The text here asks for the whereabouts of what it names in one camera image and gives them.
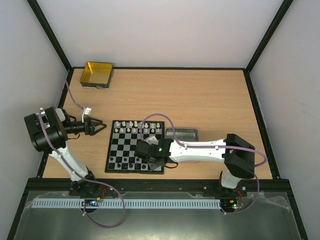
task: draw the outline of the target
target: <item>chessboard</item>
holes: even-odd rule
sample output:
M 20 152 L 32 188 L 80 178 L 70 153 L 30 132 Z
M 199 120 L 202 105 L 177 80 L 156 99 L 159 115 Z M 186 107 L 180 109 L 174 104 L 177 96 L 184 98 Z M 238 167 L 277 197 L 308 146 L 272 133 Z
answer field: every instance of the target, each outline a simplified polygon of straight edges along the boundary
M 137 142 L 140 141 L 141 121 L 114 120 L 105 165 L 106 173 L 164 174 L 164 167 L 151 170 L 146 160 L 135 157 Z M 164 121 L 146 121 L 143 126 L 143 139 L 155 136 L 165 137 Z

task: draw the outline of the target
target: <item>silver tray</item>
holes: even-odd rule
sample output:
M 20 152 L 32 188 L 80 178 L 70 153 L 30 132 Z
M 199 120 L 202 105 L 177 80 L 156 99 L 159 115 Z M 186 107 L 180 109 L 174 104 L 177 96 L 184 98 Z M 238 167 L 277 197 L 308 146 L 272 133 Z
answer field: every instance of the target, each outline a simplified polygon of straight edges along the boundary
M 175 127 L 175 134 L 178 140 L 186 142 L 199 142 L 198 129 L 186 128 L 186 127 Z M 174 133 L 171 127 L 167 127 L 164 131 L 164 137 L 166 139 L 173 139 Z

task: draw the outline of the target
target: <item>metal tray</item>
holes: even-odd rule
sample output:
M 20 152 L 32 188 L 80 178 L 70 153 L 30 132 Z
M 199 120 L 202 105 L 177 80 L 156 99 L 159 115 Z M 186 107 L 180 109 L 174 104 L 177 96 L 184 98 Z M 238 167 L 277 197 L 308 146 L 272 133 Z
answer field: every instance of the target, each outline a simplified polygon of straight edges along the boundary
M 108 90 L 113 73 L 112 63 L 89 61 L 84 67 L 80 83 L 84 88 Z
M 196 128 L 186 128 L 186 127 L 175 127 L 176 137 L 180 141 L 186 142 L 199 142 L 198 129 Z M 171 127 L 167 127 L 164 132 L 164 137 L 166 139 L 173 139 L 174 133 Z

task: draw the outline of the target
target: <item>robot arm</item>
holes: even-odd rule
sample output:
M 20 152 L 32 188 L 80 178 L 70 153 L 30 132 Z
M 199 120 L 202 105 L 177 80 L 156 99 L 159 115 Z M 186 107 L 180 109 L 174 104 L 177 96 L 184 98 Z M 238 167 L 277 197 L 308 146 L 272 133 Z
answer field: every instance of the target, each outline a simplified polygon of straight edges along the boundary
M 228 170 L 221 174 L 221 185 L 235 189 L 241 179 L 254 177 L 255 154 L 243 150 L 233 150 L 215 146 L 237 146 L 255 149 L 254 146 L 235 134 L 228 134 L 226 139 L 209 142 L 181 142 L 163 138 L 159 141 L 153 136 L 146 142 L 139 141 L 135 149 L 138 158 L 145 159 L 151 169 L 165 166 L 167 163 L 184 161 L 208 161 L 225 164 Z
M 77 121 L 73 116 L 69 116 L 62 108 L 54 107 L 46 108 L 39 114 L 31 114 L 24 118 L 31 142 L 38 152 L 44 152 L 54 157 L 69 173 L 72 187 L 77 191 L 92 192 L 96 187 L 94 184 L 85 183 L 79 176 L 75 174 L 58 155 L 49 146 L 44 132 L 40 125 L 42 119 L 48 138 L 52 145 L 61 153 L 67 164 L 80 176 L 95 180 L 95 176 L 88 168 L 81 163 L 68 147 L 68 134 L 84 133 L 93 136 L 107 127 L 101 120 L 94 119 L 89 116 L 82 116 L 82 121 Z

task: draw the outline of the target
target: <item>wooden board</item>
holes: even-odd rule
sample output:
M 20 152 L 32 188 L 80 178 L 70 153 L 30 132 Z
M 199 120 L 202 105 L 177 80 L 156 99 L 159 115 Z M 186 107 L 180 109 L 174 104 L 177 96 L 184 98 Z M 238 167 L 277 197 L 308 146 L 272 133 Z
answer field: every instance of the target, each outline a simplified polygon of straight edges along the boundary
M 70 89 L 74 99 L 92 108 L 91 117 L 108 127 L 95 136 L 83 133 L 69 146 L 96 176 L 106 179 L 218 179 L 226 167 L 220 163 L 182 163 L 165 169 L 164 175 L 105 173 L 113 120 L 143 120 L 153 113 L 169 116 L 176 127 L 197 128 L 200 141 L 224 139 L 234 133 L 264 152 L 258 124 L 241 70 L 116 69 L 110 90 L 85 89 L 80 84 L 83 69 L 75 69 Z M 66 111 L 77 119 L 78 108 L 68 95 Z M 169 122 L 161 117 L 155 121 Z M 259 163 L 263 158 L 256 155 Z M 260 179 L 271 179 L 268 164 L 255 170 Z M 68 173 L 49 157 L 44 178 L 68 178 Z

